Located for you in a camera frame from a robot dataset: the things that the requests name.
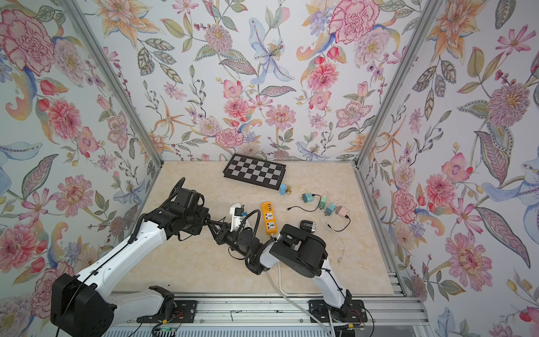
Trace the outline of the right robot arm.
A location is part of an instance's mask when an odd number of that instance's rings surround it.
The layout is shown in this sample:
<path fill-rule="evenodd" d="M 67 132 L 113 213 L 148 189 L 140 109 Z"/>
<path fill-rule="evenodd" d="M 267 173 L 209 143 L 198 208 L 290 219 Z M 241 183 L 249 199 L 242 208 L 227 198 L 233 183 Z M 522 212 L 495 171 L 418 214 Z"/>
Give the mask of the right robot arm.
<path fill-rule="evenodd" d="M 261 275 L 282 263 L 299 275 L 312 279 L 322 294 L 325 306 L 341 322 L 352 306 L 352 294 L 333 274 L 325 241 L 315 234 L 286 224 L 277 238 L 262 244 L 251 227 L 232 231 L 226 222 L 208 220 L 206 226 L 217 244 L 226 244 L 241 255 L 246 268 Z"/>

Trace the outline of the teal USB charger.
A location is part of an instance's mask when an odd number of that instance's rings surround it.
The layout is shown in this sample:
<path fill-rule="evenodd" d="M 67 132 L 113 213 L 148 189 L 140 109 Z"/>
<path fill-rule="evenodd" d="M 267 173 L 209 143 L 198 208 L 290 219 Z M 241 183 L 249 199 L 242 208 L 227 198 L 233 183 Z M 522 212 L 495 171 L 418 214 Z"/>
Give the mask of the teal USB charger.
<path fill-rule="evenodd" d="M 336 210 L 336 205 L 331 203 L 330 205 L 327 206 L 327 208 L 325 209 L 324 211 L 324 214 L 326 216 L 331 216 Z"/>

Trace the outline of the black electric shaver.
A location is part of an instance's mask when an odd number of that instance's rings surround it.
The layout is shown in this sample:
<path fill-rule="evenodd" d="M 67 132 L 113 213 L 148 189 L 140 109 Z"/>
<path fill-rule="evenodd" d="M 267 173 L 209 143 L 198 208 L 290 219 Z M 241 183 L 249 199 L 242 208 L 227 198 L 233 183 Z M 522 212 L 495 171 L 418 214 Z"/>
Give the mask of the black electric shaver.
<path fill-rule="evenodd" d="M 316 227 L 316 223 L 311 220 L 302 220 L 300 222 L 300 229 L 310 234 L 314 234 L 316 232 Z"/>

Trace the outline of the light green USB charger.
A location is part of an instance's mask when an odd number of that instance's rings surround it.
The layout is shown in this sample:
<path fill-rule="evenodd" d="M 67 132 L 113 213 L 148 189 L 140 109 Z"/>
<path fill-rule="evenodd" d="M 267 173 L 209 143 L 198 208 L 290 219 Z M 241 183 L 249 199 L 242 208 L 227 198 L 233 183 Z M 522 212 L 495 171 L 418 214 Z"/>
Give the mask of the light green USB charger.
<path fill-rule="evenodd" d="M 326 208 L 326 204 L 327 204 L 327 198 L 326 197 L 321 197 L 321 199 L 319 201 L 318 208 L 323 210 L 323 209 Z"/>

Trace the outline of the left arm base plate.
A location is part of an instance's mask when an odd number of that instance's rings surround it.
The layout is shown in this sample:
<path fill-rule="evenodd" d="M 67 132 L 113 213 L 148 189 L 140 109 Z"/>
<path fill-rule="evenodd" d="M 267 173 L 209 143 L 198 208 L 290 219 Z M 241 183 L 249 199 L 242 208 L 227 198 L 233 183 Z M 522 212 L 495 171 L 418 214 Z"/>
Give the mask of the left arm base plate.
<path fill-rule="evenodd" d="M 161 310 L 153 316 L 139 317 L 136 319 L 136 322 L 143 324 L 193 323 L 195 321 L 197 305 L 198 302 L 196 300 L 174 300 L 174 305 L 169 309 Z"/>

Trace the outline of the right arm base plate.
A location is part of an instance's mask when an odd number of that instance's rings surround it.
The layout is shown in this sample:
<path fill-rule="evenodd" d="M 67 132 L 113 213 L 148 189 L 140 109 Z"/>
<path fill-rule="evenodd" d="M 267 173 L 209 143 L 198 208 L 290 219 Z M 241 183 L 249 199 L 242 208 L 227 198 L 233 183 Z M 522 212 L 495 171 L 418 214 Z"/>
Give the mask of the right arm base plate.
<path fill-rule="evenodd" d="M 367 323 L 368 314 L 362 300 L 351 300 L 341 308 L 327 305 L 323 300 L 309 300 L 309 313 L 322 323 L 329 323 L 329 319 L 342 323 Z"/>

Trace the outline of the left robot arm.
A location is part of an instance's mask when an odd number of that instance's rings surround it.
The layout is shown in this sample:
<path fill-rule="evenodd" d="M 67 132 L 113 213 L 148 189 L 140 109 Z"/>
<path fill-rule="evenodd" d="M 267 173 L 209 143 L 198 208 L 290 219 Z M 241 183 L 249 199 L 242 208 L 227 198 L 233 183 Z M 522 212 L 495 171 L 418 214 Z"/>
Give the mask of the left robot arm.
<path fill-rule="evenodd" d="M 174 295 L 161 286 L 143 292 L 113 295 L 116 285 L 150 252 L 181 233 L 198 235 L 209 210 L 204 196 L 175 186 L 168 199 L 138 218 L 131 235 L 76 275 L 53 282 L 51 323 L 70 336 L 102 336 L 110 327 L 152 317 L 165 323 L 176 312 Z"/>

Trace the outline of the brown charger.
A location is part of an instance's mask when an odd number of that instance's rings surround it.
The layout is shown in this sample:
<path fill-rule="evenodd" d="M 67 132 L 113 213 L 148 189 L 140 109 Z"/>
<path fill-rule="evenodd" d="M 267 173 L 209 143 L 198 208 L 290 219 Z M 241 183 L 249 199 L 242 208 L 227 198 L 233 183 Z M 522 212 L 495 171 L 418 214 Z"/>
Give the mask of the brown charger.
<path fill-rule="evenodd" d="M 335 209 L 335 214 L 341 218 L 349 218 L 350 211 L 346 206 L 338 206 Z"/>

